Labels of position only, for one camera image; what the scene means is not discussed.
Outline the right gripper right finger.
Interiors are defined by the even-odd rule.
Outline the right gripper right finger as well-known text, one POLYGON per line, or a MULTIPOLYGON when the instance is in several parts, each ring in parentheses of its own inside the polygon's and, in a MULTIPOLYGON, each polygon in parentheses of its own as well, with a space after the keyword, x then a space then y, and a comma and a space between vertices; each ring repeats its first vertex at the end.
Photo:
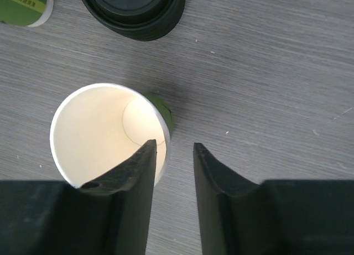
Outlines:
POLYGON ((203 254, 352 254, 352 180, 260 184, 194 144, 203 254))

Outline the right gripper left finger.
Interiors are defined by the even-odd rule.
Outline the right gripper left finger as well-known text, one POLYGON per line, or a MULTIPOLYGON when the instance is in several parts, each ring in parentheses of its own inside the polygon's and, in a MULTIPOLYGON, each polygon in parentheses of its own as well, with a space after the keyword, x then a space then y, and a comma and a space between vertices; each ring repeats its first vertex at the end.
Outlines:
POLYGON ((144 254, 157 143, 79 188, 1 181, 2 254, 144 254))

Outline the single green paper cup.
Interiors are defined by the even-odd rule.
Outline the single green paper cup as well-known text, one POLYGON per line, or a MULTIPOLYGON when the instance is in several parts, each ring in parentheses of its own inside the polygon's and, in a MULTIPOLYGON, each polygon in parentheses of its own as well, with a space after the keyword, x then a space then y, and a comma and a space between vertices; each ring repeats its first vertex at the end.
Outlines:
POLYGON ((58 171, 79 188, 155 140, 158 183, 168 165, 174 128, 172 112, 159 96, 100 83, 63 100, 54 113, 49 142, 58 171))

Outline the black cup lid stack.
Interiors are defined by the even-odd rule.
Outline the black cup lid stack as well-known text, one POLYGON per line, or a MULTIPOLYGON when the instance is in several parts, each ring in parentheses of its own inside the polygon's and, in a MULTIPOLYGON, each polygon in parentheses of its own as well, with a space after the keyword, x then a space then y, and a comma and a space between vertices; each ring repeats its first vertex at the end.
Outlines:
POLYGON ((153 41, 178 24, 186 0, 82 0, 108 29, 137 41, 153 41))

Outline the green paper cup stack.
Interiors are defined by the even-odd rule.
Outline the green paper cup stack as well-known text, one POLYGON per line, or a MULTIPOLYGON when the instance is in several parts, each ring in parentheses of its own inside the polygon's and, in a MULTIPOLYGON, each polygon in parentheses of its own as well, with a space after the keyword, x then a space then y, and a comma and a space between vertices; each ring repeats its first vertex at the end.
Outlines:
POLYGON ((1 23, 38 27, 51 16, 54 0, 1 0, 1 23))

